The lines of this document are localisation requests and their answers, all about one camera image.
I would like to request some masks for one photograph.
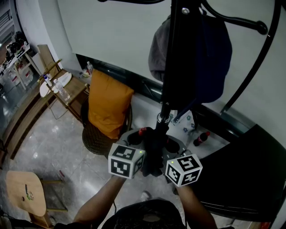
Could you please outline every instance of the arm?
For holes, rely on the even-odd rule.
[[[177,187],[185,217],[192,229],[217,229],[213,216],[204,208],[189,186]]]
[[[99,192],[80,208],[74,223],[99,226],[109,212],[125,180],[125,178],[112,176]]]

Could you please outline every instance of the plastic bottle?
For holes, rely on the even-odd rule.
[[[9,77],[14,85],[18,85],[20,80],[18,79],[16,73],[13,70],[9,71]]]
[[[89,61],[88,61],[87,68],[89,71],[89,75],[92,76],[93,75],[93,65]]]
[[[59,94],[61,95],[62,99],[64,101],[68,100],[70,98],[70,95],[63,88],[63,85],[60,82],[58,82],[57,79],[54,80],[54,83],[55,83],[55,88],[59,91]]]
[[[50,81],[50,79],[49,79],[46,75],[44,75],[44,78],[45,78],[46,83],[47,83],[50,87],[53,86],[53,83]]]
[[[195,146],[199,146],[201,143],[207,140],[207,137],[209,135],[210,135],[210,132],[202,133],[195,141],[193,141],[193,144]]]
[[[27,69],[27,72],[25,72],[25,76],[28,79],[29,83],[33,81],[33,73],[30,68]]]
[[[33,75],[31,74],[31,70],[28,68],[25,72],[23,72],[21,78],[24,81],[24,84],[28,86],[28,84],[33,80]]]
[[[52,79],[52,75],[51,75],[51,74],[48,73],[46,76],[47,76],[50,80]]]

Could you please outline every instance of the wall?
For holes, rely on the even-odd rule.
[[[74,53],[99,59],[155,80],[148,55],[171,0],[140,5],[117,1],[58,0]]]
[[[14,23],[14,30],[15,32],[21,31],[21,27],[17,18],[16,14],[16,8],[15,8],[15,2],[14,0],[9,0],[10,10],[11,10],[11,16],[13,18]]]
[[[81,71],[67,39],[57,0],[17,0],[17,10],[34,50],[38,51],[39,44],[47,44],[55,61],[63,59],[61,68]]]
[[[39,7],[50,41],[54,46],[58,58],[65,69],[81,71],[76,55],[72,53],[71,45],[67,39],[63,26],[57,0],[39,0]]]
[[[59,58],[46,30],[38,0],[17,0],[16,4],[22,28],[32,49],[38,52],[37,45],[46,44],[57,61]]]

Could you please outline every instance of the white cube with black pattern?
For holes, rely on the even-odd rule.
[[[202,164],[196,154],[167,161],[165,175],[178,187],[198,180]]]
[[[145,150],[113,143],[108,155],[108,172],[132,179],[142,168],[144,157]]]

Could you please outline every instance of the marble floor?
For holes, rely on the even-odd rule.
[[[39,85],[37,83],[38,74],[34,74],[33,80],[26,86],[26,90],[24,90],[21,84],[15,86],[10,79],[4,81],[1,79],[3,77],[0,76],[0,83],[4,86],[3,91],[0,92],[0,137],[31,90]]]
[[[66,112],[56,101],[52,110],[56,117]],[[62,184],[45,185],[47,207],[61,207],[68,212],[49,212],[58,223],[71,223],[79,208],[89,200],[110,178],[108,163],[103,156],[89,152],[83,145],[82,124],[70,112],[56,120],[47,109],[35,123],[22,143],[14,160],[7,159],[0,170],[0,208],[17,219],[29,220],[27,212],[11,205],[6,191],[5,177],[8,170],[31,171],[42,179],[62,179]],[[164,176],[143,177],[139,172],[134,179],[127,180],[119,192],[115,203],[117,209],[138,201],[143,190],[154,197],[171,201],[179,210],[183,222],[184,213],[179,197],[172,193],[172,184],[167,184]],[[108,217],[113,215],[112,206]],[[231,219],[214,215],[218,228]],[[236,220],[234,227],[247,229],[250,222]]]

